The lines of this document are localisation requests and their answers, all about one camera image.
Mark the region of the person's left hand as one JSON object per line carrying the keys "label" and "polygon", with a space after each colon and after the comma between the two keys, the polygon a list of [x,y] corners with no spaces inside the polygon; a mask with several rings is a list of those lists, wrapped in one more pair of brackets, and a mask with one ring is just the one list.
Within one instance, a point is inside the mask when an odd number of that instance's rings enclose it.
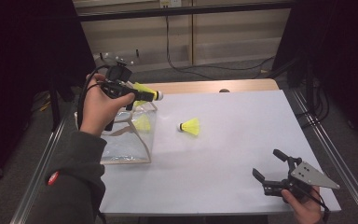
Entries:
{"label": "person's left hand", "polygon": [[97,85],[104,80],[104,75],[87,75],[89,80],[88,92],[83,106],[83,120],[79,131],[100,136],[105,127],[116,117],[120,108],[129,105],[134,100],[134,94],[128,93],[117,99],[109,98]]}

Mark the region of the yellow shuttlecock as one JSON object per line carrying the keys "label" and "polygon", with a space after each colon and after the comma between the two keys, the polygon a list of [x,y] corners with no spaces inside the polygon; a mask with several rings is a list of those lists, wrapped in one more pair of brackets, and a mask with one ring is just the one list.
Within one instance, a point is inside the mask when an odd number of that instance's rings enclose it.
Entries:
{"label": "yellow shuttlecock", "polygon": [[190,119],[178,125],[178,130],[197,136],[200,133],[200,122],[197,118]]}
{"label": "yellow shuttlecock", "polygon": [[[138,83],[138,82],[135,82],[133,84],[133,88],[135,90],[138,90],[138,91],[146,91],[146,92],[152,92],[155,94],[155,97],[154,97],[154,100],[153,101],[161,101],[163,99],[163,93],[161,91],[155,91],[155,90],[152,90],[148,87],[146,87],[145,85],[141,84],[141,83]],[[135,106],[138,106],[138,105],[142,105],[142,104],[145,104],[146,101],[135,101],[134,105]]]}
{"label": "yellow shuttlecock", "polygon": [[133,122],[134,127],[140,132],[149,132],[151,130],[150,121],[147,115],[143,114]]}

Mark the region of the black metal stand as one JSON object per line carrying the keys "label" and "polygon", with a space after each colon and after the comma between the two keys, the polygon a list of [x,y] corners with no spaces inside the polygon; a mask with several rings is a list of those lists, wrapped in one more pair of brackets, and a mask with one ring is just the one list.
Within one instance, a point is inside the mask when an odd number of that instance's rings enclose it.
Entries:
{"label": "black metal stand", "polygon": [[51,102],[51,111],[52,111],[52,128],[51,130],[55,132],[61,122],[61,112],[59,107],[59,94],[56,84],[56,76],[54,74],[50,75],[49,79],[49,95]]}

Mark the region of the white table sheet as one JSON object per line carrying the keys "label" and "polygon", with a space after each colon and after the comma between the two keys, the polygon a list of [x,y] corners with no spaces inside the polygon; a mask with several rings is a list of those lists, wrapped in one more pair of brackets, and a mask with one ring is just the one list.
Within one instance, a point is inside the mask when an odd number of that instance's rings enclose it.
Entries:
{"label": "white table sheet", "polygon": [[[168,94],[157,104],[148,164],[108,165],[101,211],[107,215],[212,216],[289,211],[253,177],[286,178],[274,149],[319,162],[282,91]],[[178,125],[197,118],[200,133]]]}

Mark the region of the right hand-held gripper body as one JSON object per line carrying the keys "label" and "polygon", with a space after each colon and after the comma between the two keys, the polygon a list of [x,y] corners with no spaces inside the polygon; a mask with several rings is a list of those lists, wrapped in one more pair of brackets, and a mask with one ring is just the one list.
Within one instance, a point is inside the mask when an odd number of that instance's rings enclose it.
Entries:
{"label": "right hand-held gripper body", "polygon": [[267,196],[282,197],[282,190],[290,191],[296,199],[311,198],[313,186],[340,189],[340,185],[301,158],[279,156],[288,163],[288,176],[281,181],[269,181],[262,176],[262,187]]}

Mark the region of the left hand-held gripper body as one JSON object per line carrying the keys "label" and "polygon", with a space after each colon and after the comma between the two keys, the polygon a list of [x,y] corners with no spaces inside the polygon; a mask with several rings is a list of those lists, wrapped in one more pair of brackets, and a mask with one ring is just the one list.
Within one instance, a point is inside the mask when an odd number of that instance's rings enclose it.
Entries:
{"label": "left hand-held gripper body", "polygon": [[127,82],[132,71],[127,68],[127,62],[116,57],[116,64],[108,66],[105,74],[105,81],[101,83],[102,91],[111,99],[116,99],[132,92]]}

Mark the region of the clear plastic bag beige trim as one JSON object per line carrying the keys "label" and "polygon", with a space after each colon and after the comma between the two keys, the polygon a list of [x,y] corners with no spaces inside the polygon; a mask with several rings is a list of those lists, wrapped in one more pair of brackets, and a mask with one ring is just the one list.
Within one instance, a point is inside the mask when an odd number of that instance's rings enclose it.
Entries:
{"label": "clear plastic bag beige trim", "polygon": [[[133,106],[132,111],[121,108],[116,115],[111,131],[103,131],[102,139],[107,142],[101,164],[150,163],[158,108],[150,102]],[[133,121],[141,115],[150,121],[149,132],[137,131]]]}

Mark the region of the dark curtain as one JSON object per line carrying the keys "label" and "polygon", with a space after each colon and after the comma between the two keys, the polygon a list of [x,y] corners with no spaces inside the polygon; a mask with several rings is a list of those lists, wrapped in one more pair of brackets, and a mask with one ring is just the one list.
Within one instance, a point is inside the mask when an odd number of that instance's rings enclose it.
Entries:
{"label": "dark curtain", "polygon": [[34,96],[65,100],[95,67],[74,0],[0,0],[0,169],[31,116]]}
{"label": "dark curtain", "polygon": [[358,129],[358,0],[293,1],[273,68],[296,59],[296,86],[311,67]]}

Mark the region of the metal rail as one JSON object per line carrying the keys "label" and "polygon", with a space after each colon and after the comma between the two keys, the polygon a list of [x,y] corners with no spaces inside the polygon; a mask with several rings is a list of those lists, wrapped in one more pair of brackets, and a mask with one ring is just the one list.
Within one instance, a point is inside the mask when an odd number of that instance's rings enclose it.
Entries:
{"label": "metal rail", "polygon": [[306,115],[298,122],[323,171],[341,186],[334,191],[341,210],[328,224],[358,224],[358,131],[335,104],[323,121]]}
{"label": "metal rail", "polygon": [[46,170],[50,164],[55,148],[60,141],[62,131],[65,128],[67,120],[67,116],[61,119],[56,129],[50,135],[48,143],[44,148],[42,156],[34,170],[27,189],[22,194],[21,201],[9,224],[26,224],[26,221],[34,204],[34,200],[38,195],[40,186],[44,182]]}

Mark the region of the person's right hand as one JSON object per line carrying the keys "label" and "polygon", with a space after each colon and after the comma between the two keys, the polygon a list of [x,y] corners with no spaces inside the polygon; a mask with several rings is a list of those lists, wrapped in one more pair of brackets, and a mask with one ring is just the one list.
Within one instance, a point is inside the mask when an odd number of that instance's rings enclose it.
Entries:
{"label": "person's right hand", "polygon": [[300,202],[289,190],[282,190],[283,198],[294,210],[296,224],[319,224],[323,218],[321,206],[312,199]]}

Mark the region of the white wall socket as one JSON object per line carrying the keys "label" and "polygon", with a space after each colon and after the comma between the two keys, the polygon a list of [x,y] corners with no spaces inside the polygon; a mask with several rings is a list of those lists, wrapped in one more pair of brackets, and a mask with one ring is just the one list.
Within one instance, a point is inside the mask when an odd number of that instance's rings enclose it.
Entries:
{"label": "white wall socket", "polygon": [[161,8],[181,7],[182,0],[159,0],[159,5]]}

